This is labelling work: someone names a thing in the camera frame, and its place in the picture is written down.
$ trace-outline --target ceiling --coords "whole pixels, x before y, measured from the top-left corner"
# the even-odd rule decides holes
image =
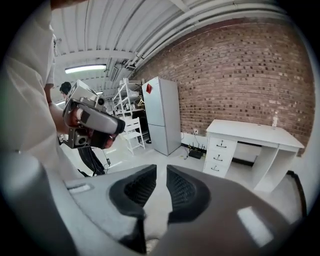
[[[63,82],[72,83],[78,79],[97,92],[103,91],[104,98],[112,97],[119,80],[132,73],[133,69],[126,67],[133,61],[136,60],[135,66],[138,67],[145,57],[154,55],[183,34],[197,29],[197,26],[213,23],[213,17],[223,16],[227,10],[241,11],[239,8],[235,10],[234,2],[273,5],[274,1],[89,0],[54,10],[51,25],[57,38],[57,56],[55,87],[51,93],[53,101],[63,101],[59,92]],[[256,5],[255,8],[281,13],[278,7],[262,7]],[[251,10],[247,5],[243,8],[246,12]],[[209,10],[218,11],[210,15]],[[106,64],[106,71],[65,73],[65,68],[91,64]],[[110,81],[113,67],[118,72],[115,80]]]

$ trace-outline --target white desk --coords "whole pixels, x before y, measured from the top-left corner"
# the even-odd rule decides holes
[[[215,119],[206,129],[208,147],[203,172],[225,177],[237,143],[260,145],[261,152],[252,166],[252,188],[271,192],[290,168],[299,149],[304,146],[282,128]]]

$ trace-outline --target drawer handle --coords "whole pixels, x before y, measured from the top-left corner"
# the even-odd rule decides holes
[[[214,168],[211,167],[212,170],[219,172],[219,170],[216,169],[217,166],[215,166]]]
[[[222,162],[222,159],[218,159],[218,158],[213,158],[214,160],[218,160],[218,161],[221,161]]]
[[[226,149],[226,148],[227,148],[227,146],[222,146],[222,143],[223,143],[223,142],[224,142],[224,141],[223,141],[223,140],[221,140],[221,145],[218,145],[218,144],[217,144],[216,146],[217,146],[217,147],[220,147],[220,148],[225,148],[225,149]]]

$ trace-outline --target brick wall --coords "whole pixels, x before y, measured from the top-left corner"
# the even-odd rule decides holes
[[[277,111],[277,126],[308,143],[313,74],[301,40],[284,21],[239,18],[198,29],[160,51],[132,79],[156,76],[178,84],[183,132],[198,128],[205,135],[213,119],[271,125]]]

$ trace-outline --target ceiling pipe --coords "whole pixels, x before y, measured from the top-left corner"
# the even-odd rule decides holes
[[[241,3],[241,4],[237,4],[237,5],[228,5],[228,6],[223,6],[220,8],[216,8],[210,11],[206,11],[204,13],[201,13],[191,19],[188,19],[186,22],[184,22],[183,24],[181,24],[180,26],[172,29],[172,31],[170,31],[169,33],[167,33],[165,36],[163,36],[159,41],[157,41],[157,43],[155,43],[154,45],[152,45],[152,47],[149,48],[149,50],[144,54],[143,59],[145,59],[151,52],[153,52],[153,50],[155,48],[157,48],[159,45],[161,45],[163,42],[165,42],[168,38],[170,38],[172,35],[180,32],[182,29],[184,29],[186,26],[190,26],[193,25],[195,21],[199,21],[199,20],[203,20],[205,18],[208,17],[212,17],[215,15],[219,15],[219,14],[223,14],[225,12],[238,12],[241,10],[263,10],[263,9],[267,9],[269,11],[275,11],[275,12],[283,12],[283,10],[277,6],[274,5],[270,5],[270,4],[264,4],[264,3]]]
[[[189,26],[189,27],[183,29],[182,31],[180,31],[179,33],[175,34],[172,38],[169,39],[169,42],[168,41],[163,42],[158,47],[156,47],[156,49],[154,49],[145,58],[143,58],[143,59],[141,58],[136,63],[136,67],[139,67],[142,63],[147,62],[152,56],[154,56],[157,52],[159,52],[161,49],[163,49],[167,44],[174,42],[178,38],[190,33],[191,31],[197,30],[201,27],[204,27],[206,25],[209,25],[209,24],[212,24],[215,22],[225,21],[225,20],[229,20],[229,19],[242,18],[242,17],[256,17],[257,15],[260,15],[260,17],[269,17],[269,18],[273,17],[273,18],[280,18],[280,19],[285,19],[285,20],[290,19],[284,13],[277,13],[277,12],[268,11],[268,10],[242,10],[242,11],[240,10],[240,11],[237,11],[236,13],[232,12],[232,13],[226,13],[226,14],[222,14],[219,16],[211,17],[209,19],[202,20],[201,22],[199,22],[196,25]]]
[[[200,6],[197,6],[193,9],[191,9],[190,11],[182,14],[181,16],[179,16],[178,18],[176,18],[175,20],[173,20],[172,22],[170,22],[169,24],[167,24],[165,27],[163,27],[158,33],[156,33],[155,36],[152,37],[152,39],[150,41],[148,41],[143,48],[137,53],[137,55],[135,56],[135,58],[129,62],[128,65],[133,65],[134,63],[136,63],[136,61],[144,54],[144,52],[149,49],[155,42],[157,42],[157,40],[164,34],[166,34],[168,31],[171,31],[176,25],[178,25],[179,23],[183,22],[184,20],[188,19],[191,16],[194,16],[200,12],[206,11],[208,9],[212,9],[214,7],[219,7],[219,6],[225,6],[226,4],[232,4],[231,6],[238,6],[241,2],[245,2],[243,0],[214,0],[214,1],[210,1],[207,3],[204,3]]]

